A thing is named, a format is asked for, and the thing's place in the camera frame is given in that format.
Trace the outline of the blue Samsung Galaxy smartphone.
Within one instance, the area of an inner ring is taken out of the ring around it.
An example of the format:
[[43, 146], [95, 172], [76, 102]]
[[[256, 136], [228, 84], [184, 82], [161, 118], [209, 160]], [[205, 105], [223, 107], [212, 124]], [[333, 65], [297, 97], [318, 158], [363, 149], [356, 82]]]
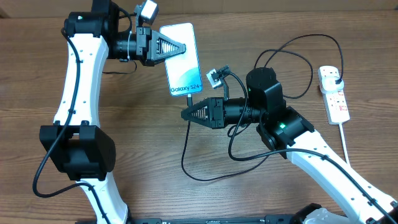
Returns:
[[162, 26], [160, 33], [186, 46], [184, 53], [165, 60], [170, 95], [201, 92], [203, 84], [192, 23]]

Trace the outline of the white power strip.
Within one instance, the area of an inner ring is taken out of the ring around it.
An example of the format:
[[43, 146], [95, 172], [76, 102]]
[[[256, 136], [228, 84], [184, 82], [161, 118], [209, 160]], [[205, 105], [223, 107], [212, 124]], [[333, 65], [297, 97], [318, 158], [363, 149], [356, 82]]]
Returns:
[[[336, 67], [325, 65], [318, 69], [319, 86], [322, 77], [335, 77], [340, 79]], [[342, 124], [350, 120], [348, 106], [343, 89], [331, 94], [323, 94], [326, 115], [330, 124]]]

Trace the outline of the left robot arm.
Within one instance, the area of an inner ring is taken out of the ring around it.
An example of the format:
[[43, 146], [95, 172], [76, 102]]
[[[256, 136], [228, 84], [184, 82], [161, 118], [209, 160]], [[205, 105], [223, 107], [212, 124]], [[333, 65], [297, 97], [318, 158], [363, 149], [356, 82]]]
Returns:
[[96, 223], [132, 222], [113, 175], [115, 143], [100, 127], [105, 62], [118, 59], [152, 67], [187, 49], [151, 29], [158, 11], [154, 1], [137, 5], [133, 13], [112, 1], [94, 1], [88, 12], [71, 12], [61, 29], [68, 45], [65, 85], [53, 123], [40, 128], [39, 139], [44, 160], [85, 192]]

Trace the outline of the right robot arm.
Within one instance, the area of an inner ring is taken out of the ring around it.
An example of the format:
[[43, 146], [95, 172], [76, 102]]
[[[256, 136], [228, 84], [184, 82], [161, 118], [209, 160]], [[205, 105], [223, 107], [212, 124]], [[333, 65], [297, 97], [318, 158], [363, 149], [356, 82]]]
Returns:
[[292, 215], [290, 223], [397, 223], [397, 200], [361, 177], [308, 120], [286, 105], [272, 68], [251, 70], [242, 88], [243, 98], [206, 98], [190, 104], [181, 117], [211, 129], [256, 123], [269, 152], [244, 160], [281, 155], [305, 171], [345, 213], [336, 215], [312, 203]]

